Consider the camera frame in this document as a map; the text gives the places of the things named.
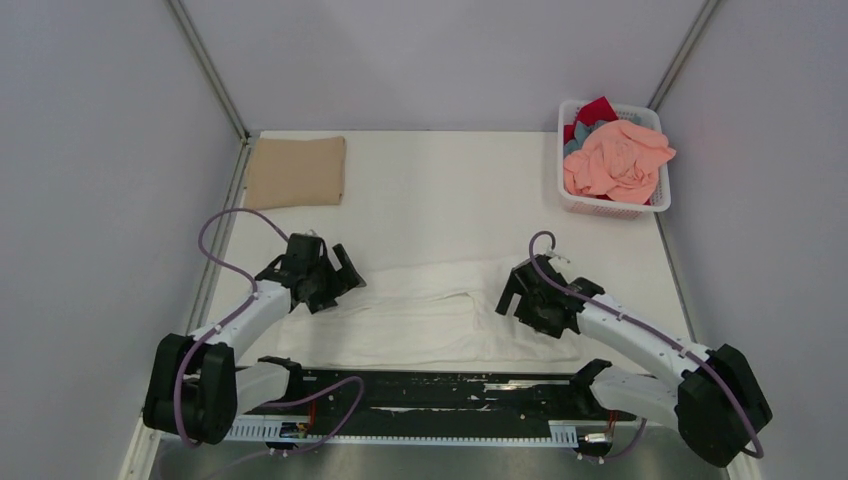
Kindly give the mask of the white t shirt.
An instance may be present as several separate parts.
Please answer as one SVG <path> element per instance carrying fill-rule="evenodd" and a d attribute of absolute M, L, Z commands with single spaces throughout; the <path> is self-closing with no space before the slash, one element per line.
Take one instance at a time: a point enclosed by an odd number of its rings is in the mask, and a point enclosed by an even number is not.
<path fill-rule="evenodd" d="M 279 323 L 277 352 L 316 366 L 556 363 L 580 346 L 537 333 L 511 308 L 495 311 L 521 256 L 423 264 L 365 273 L 366 284 L 317 313 L 299 306 Z"/>

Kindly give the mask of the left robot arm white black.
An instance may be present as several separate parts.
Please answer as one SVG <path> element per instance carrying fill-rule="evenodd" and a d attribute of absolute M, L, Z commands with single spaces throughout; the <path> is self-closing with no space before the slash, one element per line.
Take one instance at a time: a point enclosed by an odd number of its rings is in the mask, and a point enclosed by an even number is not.
<path fill-rule="evenodd" d="M 366 282 L 342 244 L 293 234 L 286 251 L 252 277 L 234 317 L 189 335 L 169 334 L 156 350 L 142 411 L 146 427 L 187 438 L 192 445 L 218 444 L 234 420 L 273 405 L 297 412 L 306 399 L 302 366 L 265 356 L 239 366 L 246 350 L 297 307 L 309 313 L 337 307 L 338 298 Z"/>

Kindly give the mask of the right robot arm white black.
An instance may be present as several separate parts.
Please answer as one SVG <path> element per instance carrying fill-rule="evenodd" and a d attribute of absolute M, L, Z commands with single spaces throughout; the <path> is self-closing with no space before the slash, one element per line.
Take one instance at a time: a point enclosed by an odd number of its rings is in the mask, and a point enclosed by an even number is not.
<path fill-rule="evenodd" d="M 584 277 L 566 281 L 552 260 L 537 254 L 513 267 L 496 312 L 556 339 L 566 331 L 586 336 L 644 370 L 590 361 L 570 392 L 577 413 L 592 418 L 616 410 L 658 423 L 716 467 L 741 454 L 761 455 L 754 438 L 773 413 L 740 350 L 674 337 L 629 313 L 600 285 Z"/>

